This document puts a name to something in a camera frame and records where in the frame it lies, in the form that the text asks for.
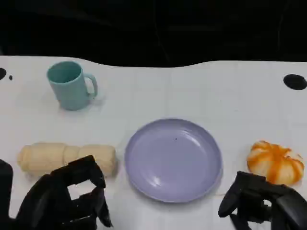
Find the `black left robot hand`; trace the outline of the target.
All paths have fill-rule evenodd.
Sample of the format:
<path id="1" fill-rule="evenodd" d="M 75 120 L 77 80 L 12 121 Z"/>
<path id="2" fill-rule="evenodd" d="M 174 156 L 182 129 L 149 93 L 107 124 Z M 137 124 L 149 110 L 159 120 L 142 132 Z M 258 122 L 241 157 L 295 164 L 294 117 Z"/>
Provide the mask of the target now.
<path id="1" fill-rule="evenodd" d="M 0 228 L 2 230 L 95 230 L 100 221 L 111 228 L 103 173 L 92 155 L 43 175 L 28 191 L 15 218 L 9 216 L 12 167 L 0 162 Z M 94 189 L 72 199 L 70 185 L 91 181 Z"/>

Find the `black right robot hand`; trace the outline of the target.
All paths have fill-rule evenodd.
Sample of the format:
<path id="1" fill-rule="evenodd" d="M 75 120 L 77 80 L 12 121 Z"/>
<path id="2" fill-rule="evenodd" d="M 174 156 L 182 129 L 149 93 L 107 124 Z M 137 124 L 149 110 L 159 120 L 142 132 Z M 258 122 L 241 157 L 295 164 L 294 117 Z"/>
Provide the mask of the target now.
<path id="1" fill-rule="evenodd" d="M 230 217 L 235 229 L 248 230 L 249 222 L 270 222 L 272 230 L 305 230 L 307 202 L 293 188 L 265 177 L 238 171 L 219 206 L 221 218 Z"/>

